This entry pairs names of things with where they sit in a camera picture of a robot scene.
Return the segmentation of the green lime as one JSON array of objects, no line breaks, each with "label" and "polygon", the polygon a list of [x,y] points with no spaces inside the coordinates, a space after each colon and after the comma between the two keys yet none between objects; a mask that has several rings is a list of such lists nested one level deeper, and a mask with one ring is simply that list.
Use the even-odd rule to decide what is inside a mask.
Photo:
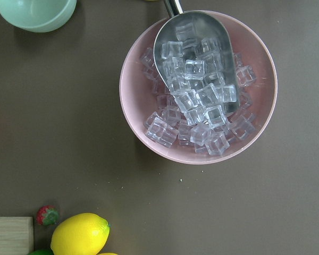
[{"label": "green lime", "polygon": [[33,252],[29,252],[27,255],[54,255],[51,249],[38,249]]}]

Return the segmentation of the yellow lemon far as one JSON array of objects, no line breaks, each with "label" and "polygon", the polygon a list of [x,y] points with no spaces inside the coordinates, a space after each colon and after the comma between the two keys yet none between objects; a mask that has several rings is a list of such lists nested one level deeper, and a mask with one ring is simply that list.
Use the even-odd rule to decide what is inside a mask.
[{"label": "yellow lemon far", "polygon": [[108,239],[110,224],[93,213],[72,216],[54,230],[51,250],[54,254],[98,254]]}]

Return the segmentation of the steel ice scoop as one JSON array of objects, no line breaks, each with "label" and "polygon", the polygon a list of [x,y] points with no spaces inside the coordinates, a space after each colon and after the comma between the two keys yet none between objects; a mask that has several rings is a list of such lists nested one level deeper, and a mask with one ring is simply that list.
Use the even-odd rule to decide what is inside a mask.
[{"label": "steel ice scoop", "polygon": [[192,24],[198,39],[215,37],[221,44],[221,63],[225,65],[225,80],[232,82],[238,90],[234,53],[229,34],[224,25],[216,18],[203,11],[183,11],[179,1],[164,1],[170,18],[160,28],[154,42],[154,63],[166,86],[169,76],[165,74],[162,45],[177,38],[177,29]]}]

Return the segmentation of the yellow lemon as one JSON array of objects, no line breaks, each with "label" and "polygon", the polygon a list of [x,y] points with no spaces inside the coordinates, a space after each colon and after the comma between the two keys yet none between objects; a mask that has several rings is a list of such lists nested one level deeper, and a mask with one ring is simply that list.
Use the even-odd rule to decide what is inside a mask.
[{"label": "yellow lemon", "polygon": [[54,254],[98,254],[108,239],[110,224],[93,213],[72,216],[54,230],[51,250]]},{"label": "yellow lemon", "polygon": [[102,253],[99,253],[97,255],[118,255],[118,254],[114,253],[114,252],[102,252]]}]

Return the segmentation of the green bowl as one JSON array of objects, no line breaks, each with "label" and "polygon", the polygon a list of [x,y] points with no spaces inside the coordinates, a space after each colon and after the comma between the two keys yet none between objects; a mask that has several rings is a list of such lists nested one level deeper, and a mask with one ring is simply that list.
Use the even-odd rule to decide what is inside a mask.
[{"label": "green bowl", "polygon": [[77,1],[0,0],[0,15],[11,25],[31,32],[50,32],[65,25]]}]

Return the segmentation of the yellow lemon near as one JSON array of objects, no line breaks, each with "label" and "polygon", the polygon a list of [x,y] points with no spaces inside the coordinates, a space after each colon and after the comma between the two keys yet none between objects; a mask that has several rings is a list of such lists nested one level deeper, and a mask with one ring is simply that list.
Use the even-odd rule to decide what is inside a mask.
[{"label": "yellow lemon near", "polygon": [[114,253],[114,252],[102,252],[102,253],[99,253],[97,255],[118,255],[118,254]]}]

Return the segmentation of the red strawberry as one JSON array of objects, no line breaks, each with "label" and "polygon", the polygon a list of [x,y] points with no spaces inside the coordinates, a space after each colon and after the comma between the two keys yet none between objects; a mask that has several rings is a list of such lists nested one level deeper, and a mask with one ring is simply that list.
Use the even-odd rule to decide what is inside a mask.
[{"label": "red strawberry", "polygon": [[54,225],[58,221],[60,214],[52,205],[46,205],[39,208],[36,214],[36,221],[39,225]]}]

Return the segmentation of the wooden cutting board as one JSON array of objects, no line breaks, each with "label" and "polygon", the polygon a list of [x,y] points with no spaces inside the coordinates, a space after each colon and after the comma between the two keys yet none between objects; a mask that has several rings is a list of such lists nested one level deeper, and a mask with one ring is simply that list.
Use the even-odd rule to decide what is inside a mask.
[{"label": "wooden cutting board", "polygon": [[33,250],[33,218],[0,217],[0,254],[29,254]]}]

